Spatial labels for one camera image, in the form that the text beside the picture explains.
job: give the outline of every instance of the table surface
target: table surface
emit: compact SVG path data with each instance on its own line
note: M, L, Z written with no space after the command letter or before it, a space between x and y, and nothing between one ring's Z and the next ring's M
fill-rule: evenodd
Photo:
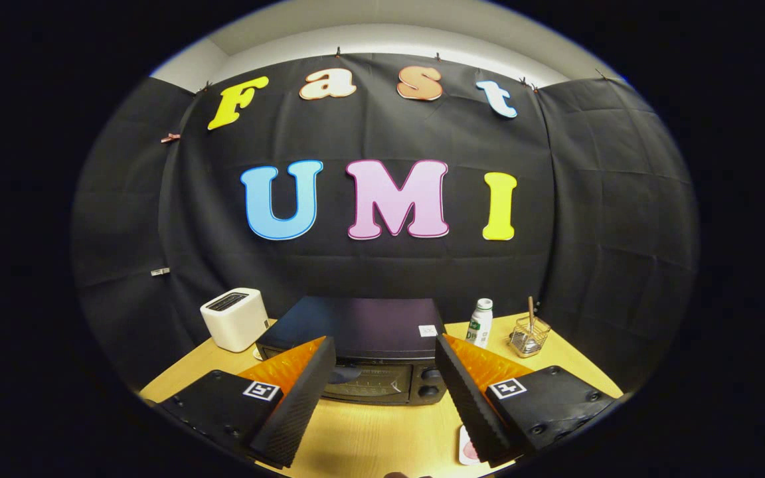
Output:
M533 370L559 365L613 398L622 395L608 376L555 331L543 350L533 357L519 358L507 344L515 320L523 314L498 317L492 321L486 348ZM446 324L447 333L465 338L468 323ZM255 345L240 353L225 351L207 339L194 351L170 366L143 387L140 396L163 402L202 375L214 369L239 373L260 363L252 356ZM440 402L425 406L385 406L334 402L321 399L312 414L303 441L291 468L264 468L286 476L383 478L399 471L417 478L473 478L492 470L488 463L459 463L459 427L462 421L445 393Z

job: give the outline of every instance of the pink letter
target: pink letter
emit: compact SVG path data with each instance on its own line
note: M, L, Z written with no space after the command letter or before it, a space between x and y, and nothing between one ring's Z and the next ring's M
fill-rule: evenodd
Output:
M400 234L413 205L415 220L406 228L411 236L441 237L450 230L441 203L441 181L447 173L442 161L417 161L402 188L376 159L353 161L347 165L347 173L356 181L356 222L347 230L353 239L373 239L383 232L374 222L374 206L392 236Z

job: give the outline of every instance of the black backdrop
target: black backdrop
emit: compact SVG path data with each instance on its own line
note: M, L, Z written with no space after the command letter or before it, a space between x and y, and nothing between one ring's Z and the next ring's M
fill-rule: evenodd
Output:
M398 72L412 64L441 73L440 99L398 96ZM351 70L358 90L302 100L304 78L332 67ZM270 84L240 118L209 131L220 92L258 76ZM492 111L475 87L485 80L510 91L516 118ZM160 144L169 132L182 139ZM286 167L303 159L324 164L315 226L290 241L257 236L240 174L277 167L274 215L290 217ZM398 185L415 161L447 163L449 234L350 239L355 187L345 167L359 159L382 161ZM490 171L518 181L509 241L482 237ZM628 390L671 339L698 260L688 173L632 88L599 78L534 92L496 73L398 54L274 64L195 95L146 80L94 146L74 218L82 304L133 388L209 336L200 305L253 287L271 317L304 294L435 297L447 323L467 320L479 297L494 299L496 315L542 297L541 317ZM149 274L164 266L170 274ZM148 351L136 346L143 340Z

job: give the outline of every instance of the white toaster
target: white toaster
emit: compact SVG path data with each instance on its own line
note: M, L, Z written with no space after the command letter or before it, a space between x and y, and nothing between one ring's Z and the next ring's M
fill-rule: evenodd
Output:
M239 287L200 307L206 327L218 347L245 351L268 328L261 291Z

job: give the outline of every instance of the letter u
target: letter u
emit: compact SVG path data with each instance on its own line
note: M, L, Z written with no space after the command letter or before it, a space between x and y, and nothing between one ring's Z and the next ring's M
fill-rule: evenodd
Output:
M285 241L303 236L317 216L317 173L324 169L321 161L305 160L292 163L288 173L297 182L297 212L294 217L280 220L274 216L270 183L279 170L273 166L253 167L240 176L246 187L246 221L257 235L271 241Z

